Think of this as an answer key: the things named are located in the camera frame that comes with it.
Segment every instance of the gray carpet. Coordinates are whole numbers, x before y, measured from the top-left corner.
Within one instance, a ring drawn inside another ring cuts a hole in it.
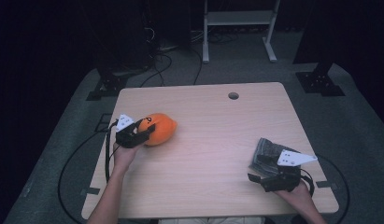
[[[329,76],[346,96],[322,97],[305,93],[296,72],[312,71],[315,64],[292,64],[302,33],[274,32],[272,45],[278,61],[270,63],[262,43],[262,35],[240,35],[236,41],[209,46],[210,63],[203,64],[197,85],[281,82],[289,94],[296,113],[314,150],[335,164],[347,179],[350,204],[343,223],[384,223],[384,124],[365,101],[352,80],[342,68],[334,65]],[[201,44],[192,46],[200,54]],[[175,50],[166,53],[171,66],[163,71],[165,86],[192,85],[199,71],[199,57],[193,51]],[[168,65],[168,59],[157,57],[157,68]],[[126,88],[139,87],[156,71],[131,77]],[[47,143],[34,172],[26,183],[19,200],[10,211],[6,223],[74,223],[60,205],[57,185],[60,173],[72,153],[75,156],[64,170],[61,195],[68,213],[79,220],[90,186],[92,173],[105,135],[94,134],[103,114],[110,114],[116,97],[86,101],[99,80],[96,70],[86,74],[51,139]],[[161,86],[156,76],[144,87]],[[108,122],[110,116],[104,116]],[[340,204],[337,213],[324,215],[335,223],[345,212],[346,185],[333,165],[325,159],[320,164],[333,184]],[[290,223],[292,216],[272,217],[276,223]],[[142,222],[147,220],[123,220]]]

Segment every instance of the white shelf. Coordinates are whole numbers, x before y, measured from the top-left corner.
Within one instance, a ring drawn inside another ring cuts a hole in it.
[[[272,10],[208,12],[207,25],[270,24]]]

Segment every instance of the white stand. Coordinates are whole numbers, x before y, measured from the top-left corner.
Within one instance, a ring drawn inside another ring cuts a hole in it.
[[[280,0],[276,0],[273,10],[264,11],[221,11],[208,12],[207,0],[205,1],[204,14],[204,42],[203,42],[203,62],[209,63],[208,52],[208,26],[210,25],[257,25],[268,24],[267,37],[263,38],[268,57],[271,63],[277,61],[277,57],[271,48],[270,40],[276,23],[277,12]]]

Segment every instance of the table top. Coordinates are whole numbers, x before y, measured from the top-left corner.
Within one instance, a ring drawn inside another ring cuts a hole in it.
[[[127,172],[120,217],[242,217],[295,213],[272,192],[248,179],[261,137],[314,155],[306,133],[280,83],[247,83],[124,89],[111,122],[124,113],[134,120],[165,113],[178,123],[173,137],[138,150]],[[113,134],[110,142],[115,141]],[[82,216],[88,218],[106,185],[102,146]],[[314,182],[326,181],[317,161],[302,165]],[[321,213],[338,203],[330,188],[317,188]]]

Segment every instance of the orange plush toy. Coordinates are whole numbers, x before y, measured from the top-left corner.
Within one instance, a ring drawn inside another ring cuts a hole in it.
[[[145,143],[148,146],[157,146],[167,141],[174,134],[178,124],[176,121],[170,119],[162,113],[156,113],[146,116],[142,119],[138,127],[138,132],[144,132],[151,125],[155,124],[156,128],[153,133],[149,135],[149,140]]]

